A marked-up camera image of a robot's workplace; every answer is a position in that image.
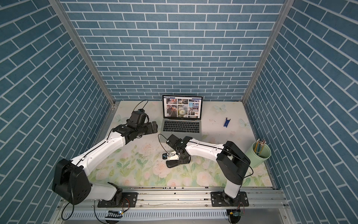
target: laptop keyboard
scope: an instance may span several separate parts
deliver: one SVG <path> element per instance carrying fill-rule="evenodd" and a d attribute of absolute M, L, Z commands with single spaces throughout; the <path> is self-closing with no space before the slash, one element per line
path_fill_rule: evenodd
<path fill-rule="evenodd" d="M 165 120 L 163 131 L 199 133 L 199 124 L 198 121 Z"/>

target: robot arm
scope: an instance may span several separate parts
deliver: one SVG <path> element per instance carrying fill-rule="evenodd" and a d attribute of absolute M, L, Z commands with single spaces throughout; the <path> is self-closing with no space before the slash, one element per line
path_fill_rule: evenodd
<path fill-rule="evenodd" d="M 119 205 L 122 189 L 112 183 L 91 184 L 87 176 L 118 148 L 137 137 L 157 131 L 156 122 L 149 122 L 143 109 L 133 111 L 127 123 L 113 128 L 106 139 L 72 160 L 60 160 L 55 167 L 52 190 L 73 205 L 85 199 L 104 199 L 112 206 Z"/>
<path fill-rule="evenodd" d="M 249 168 L 250 160 L 233 142 L 212 144 L 189 136 L 179 139 L 171 135 L 166 143 L 175 150 L 170 154 L 163 154 L 168 168 L 190 163 L 190 156 L 201 156 L 216 161 L 227 179 L 224 200 L 228 204 L 237 203 L 238 192 Z"/>

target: mounting plate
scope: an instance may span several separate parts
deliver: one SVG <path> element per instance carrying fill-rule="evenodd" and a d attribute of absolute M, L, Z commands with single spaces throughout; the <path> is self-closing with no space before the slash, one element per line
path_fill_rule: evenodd
<path fill-rule="evenodd" d="M 211 194 L 211 205 L 213 207 L 232 207 L 224 201 L 222 191 L 213 191 L 210 194 Z M 240 199 L 245 207 L 249 206 L 246 192 L 240 191 Z M 233 206 L 239 206 L 239 202 L 234 203 Z"/>
<path fill-rule="evenodd" d="M 122 198 L 123 198 L 123 208 L 126 209 L 128 208 L 128 201 L 126 199 L 129 200 L 129 207 L 133 208 L 135 207 L 135 204 L 137 203 L 137 197 L 138 197 L 138 193 L 137 192 L 123 192 L 122 193 Z M 112 208 L 107 206 L 107 201 L 102 200 L 98 202 L 98 207 L 99 208 Z"/>

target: metal corner post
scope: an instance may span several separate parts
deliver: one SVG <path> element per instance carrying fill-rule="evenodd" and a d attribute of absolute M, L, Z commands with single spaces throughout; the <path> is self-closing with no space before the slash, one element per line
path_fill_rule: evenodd
<path fill-rule="evenodd" d="M 248 87 L 245 91 L 245 94 L 242 98 L 242 103 L 243 105 L 246 104 L 247 100 L 248 100 L 248 97 L 250 96 L 250 93 L 258 79 L 258 76 L 260 75 L 260 72 L 263 68 L 263 65 L 265 64 L 266 62 L 266 59 L 267 57 L 269 56 L 268 54 L 270 53 L 274 43 L 275 43 L 275 40 L 277 38 L 277 36 L 279 35 L 279 32 L 282 28 L 282 25 L 284 24 L 284 21 L 287 17 L 287 14 L 289 13 L 290 9 L 291 9 L 291 6 L 293 4 L 295 0 L 286 0 L 281 8 L 281 11 L 279 13 L 279 16 L 277 18 L 277 21 L 272 29 L 272 32 L 270 34 L 270 37 L 268 38 L 267 40 L 267 43 L 266 43 L 266 46 L 262 52 L 262 55 L 260 57 L 260 60 L 258 61 L 257 65 L 256 65 L 256 68 L 252 74 L 252 77 L 251 77 L 251 80 L 248 84 Z"/>
<path fill-rule="evenodd" d="M 111 93 L 109 92 L 106 84 L 104 83 L 100 73 L 98 72 L 95 64 L 93 63 L 90 55 L 88 54 L 85 46 L 82 43 L 82 40 L 79 38 L 70 18 L 68 17 L 67 13 L 65 12 L 61 2 L 59 0 L 49 0 L 53 10 L 56 12 L 58 18 L 62 22 L 63 26 L 65 27 L 68 35 L 71 37 L 72 41 L 74 42 L 75 46 L 77 47 L 79 53 L 82 55 L 84 61 L 86 62 L 87 66 L 89 67 L 92 75 L 100 85 L 103 93 L 107 97 L 108 101 L 112 106 L 114 106 L 115 100 L 112 97 Z"/>

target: laptop screen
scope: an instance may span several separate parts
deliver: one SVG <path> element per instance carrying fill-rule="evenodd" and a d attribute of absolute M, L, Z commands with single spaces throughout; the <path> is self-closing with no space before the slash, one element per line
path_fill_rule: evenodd
<path fill-rule="evenodd" d="M 200 120 L 202 96 L 163 95 L 163 114 L 165 118 Z"/>

